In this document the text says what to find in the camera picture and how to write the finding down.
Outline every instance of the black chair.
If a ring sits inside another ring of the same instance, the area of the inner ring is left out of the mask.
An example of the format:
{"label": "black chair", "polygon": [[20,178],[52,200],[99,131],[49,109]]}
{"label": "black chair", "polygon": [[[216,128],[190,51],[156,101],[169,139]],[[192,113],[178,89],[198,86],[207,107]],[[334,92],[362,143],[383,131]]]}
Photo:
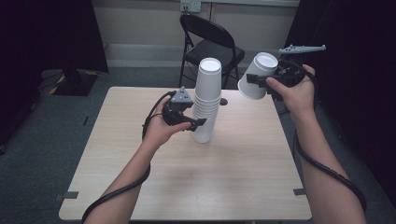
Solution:
{"label": "black chair", "polygon": [[[235,46],[233,37],[223,27],[212,21],[190,14],[181,15],[180,23],[183,27],[185,38],[183,61],[178,82],[179,87],[181,87],[183,77],[195,81],[193,78],[184,75],[185,62],[199,66],[200,61],[204,58],[215,58],[221,62],[221,76],[225,77],[222,85],[223,89],[227,85],[228,78],[232,77],[230,73],[233,69],[235,69],[236,73],[233,78],[239,80],[238,64],[244,59],[245,52]],[[203,40],[194,45],[190,33],[200,36]]]}

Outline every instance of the paper cup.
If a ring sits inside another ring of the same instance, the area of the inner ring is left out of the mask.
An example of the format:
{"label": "paper cup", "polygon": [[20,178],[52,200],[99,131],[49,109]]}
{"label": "paper cup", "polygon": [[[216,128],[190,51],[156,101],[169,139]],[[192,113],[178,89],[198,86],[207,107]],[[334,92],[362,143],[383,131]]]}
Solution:
{"label": "paper cup", "polygon": [[208,105],[208,104],[203,104],[203,103],[199,103],[198,101],[194,102],[194,105],[196,105],[197,107],[200,107],[202,109],[215,109],[218,108],[220,105],[220,101],[212,104],[212,105]]}
{"label": "paper cup", "polygon": [[274,55],[261,52],[256,55],[245,74],[238,82],[238,90],[247,98],[260,100],[265,96],[267,89],[259,88],[259,85],[248,83],[247,74],[259,77],[271,76],[277,69],[277,58]]}
{"label": "paper cup", "polygon": [[191,136],[198,143],[209,142],[213,137],[213,132],[216,124],[217,111],[213,114],[205,114],[200,112],[197,108],[193,109],[192,117],[194,119],[206,119],[206,122],[202,126],[198,126],[195,132],[191,132]]}
{"label": "paper cup", "polygon": [[216,105],[216,104],[219,104],[220,100],[221,100],[221,95],[217,99],[212,100],[212,101],[203,100],[196,95],[193,99],[194,102],[196,102],[200,105]]}
{"label": "paper cup", "polygon": [[195,95],[204,101],[213,101],[221,95],[221,62],[205,58],[199,64]]}
{"label": "paper cup", "polygon": [[216,99],[213,99],[213,100],[206,100],[206,99],[203,99],[203,98],[199,97],[199,96],[196,94],[196,91],[195,91],[194,94],[195,94],[195,95],[194,95],[194,100],[198,100],[198,101],[200,101],[200,102],[202,102],[202,103],[214,103],[214,102],[216,102],[216,101],[220,101],[220,100],[221,100],[221,90],[220,90],[220,95],[219,95]]}
{"label": "paper cup", "polygon": [[192,111],[200,112],[200,113],[215,113],[219,110],[219,106],[213,107],[200,107],[198,105],[192,106]]}

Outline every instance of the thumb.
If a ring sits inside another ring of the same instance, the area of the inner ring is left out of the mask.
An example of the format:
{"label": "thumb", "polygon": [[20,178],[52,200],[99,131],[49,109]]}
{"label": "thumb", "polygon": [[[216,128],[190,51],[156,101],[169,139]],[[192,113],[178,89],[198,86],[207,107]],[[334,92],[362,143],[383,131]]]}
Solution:
{"label": "thumb", "polygon": [[265,81],[267,82],[268,86],[270,86],[274,91],[277,91],[281,95],[285,94],[288,90],[288,87],[278,82],[273,77],[268,77]]}
{"label": "thumb", "polygon": [[174,134],[174,133],[184,131],[184,130],[190,128],[190,126],[191,126],[191,123],[184,122],[184,123],[179,123],[177,125],[171,126],[170,128],[171,128],[172,134]]}

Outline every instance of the gray carpet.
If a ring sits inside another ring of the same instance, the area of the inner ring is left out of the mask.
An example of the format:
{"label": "gray carpet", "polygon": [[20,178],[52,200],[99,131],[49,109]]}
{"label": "gray carpet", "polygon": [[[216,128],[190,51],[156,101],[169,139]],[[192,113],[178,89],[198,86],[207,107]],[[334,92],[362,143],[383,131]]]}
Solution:
{"label": "gray carpet", "polygon": [[[56,72],[44,73],[48,78],[42,86],[56,80],[51,77]],[[50,87],[41,89],[35,110],[9,139],[7,152],[0,157],[0,223],[70,223],[59,219],[62,202],[55,197],[69,187],[107,90],[112,86],[176,88],[178,74],[178,67],[110,68],[109,74],[97,78],[87,97],[49,95]],[[183,85],[193,88],[194,83],[185,79]],[[230,78],[227,89],[236,89],[234,79]],[[279,102],[276,107],[284,108]],[[394,208],[359,157],[341,140],[342,132],[324,105],[318,106],[317,114],[334,153],[366,195],[368,223],[396,223]],[[280,118],[291,145],[294,125],[289,114]]]}

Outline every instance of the electrical outlet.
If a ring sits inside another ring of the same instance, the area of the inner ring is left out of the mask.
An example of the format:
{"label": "electrical outlet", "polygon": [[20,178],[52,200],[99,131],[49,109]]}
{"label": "electrical outlet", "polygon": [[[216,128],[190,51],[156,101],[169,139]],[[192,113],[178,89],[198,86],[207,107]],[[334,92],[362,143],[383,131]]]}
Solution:
{"label": "electrical outlet", "polygon": [[180,11],[182,12],[190,12],[191,10],[191,1],[180,1]]}
{"label": "electrical outlet", "polygon": [[180,1],[180,11],[182,12],[201,12],[201,2]]}
{"label": "electrical outlet", "polygon": [[201,2],[191,1],[191,12],[201,12]]}

